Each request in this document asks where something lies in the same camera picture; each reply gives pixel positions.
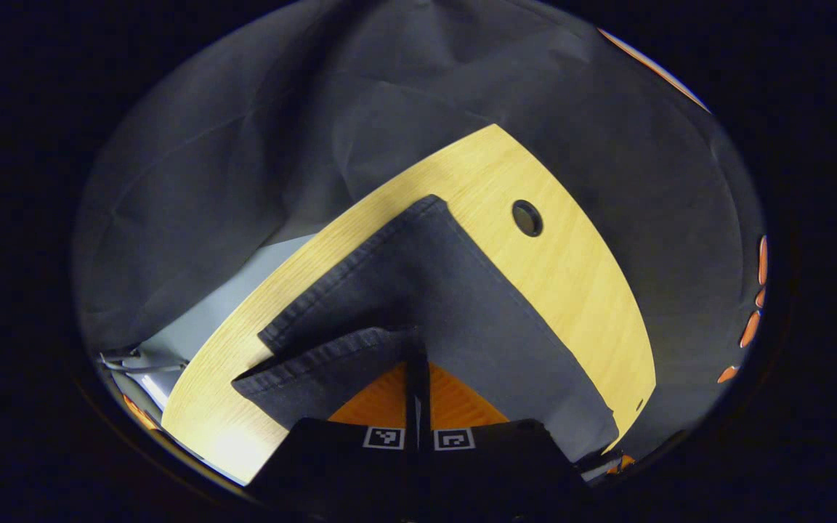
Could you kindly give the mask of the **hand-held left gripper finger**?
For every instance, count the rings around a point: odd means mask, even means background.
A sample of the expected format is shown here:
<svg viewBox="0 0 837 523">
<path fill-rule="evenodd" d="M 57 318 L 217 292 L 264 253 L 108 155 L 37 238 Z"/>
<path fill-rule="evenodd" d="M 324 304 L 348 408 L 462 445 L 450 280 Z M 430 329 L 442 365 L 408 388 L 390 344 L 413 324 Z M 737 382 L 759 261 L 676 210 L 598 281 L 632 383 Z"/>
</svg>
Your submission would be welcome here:
<svg viewBox="0 0 837 523">
<path fill-rule="evenodd" d="M 535 419 L 434 429 L 421 362 L 422 519 L 577 519 L 594 496 Z"/>
<path fill-rule="evenodd" d="M 247 492 L 307 519 L 421 516 L 421 358 L 405 362 L 404 427 L 303 418 Z"/>
</svg>

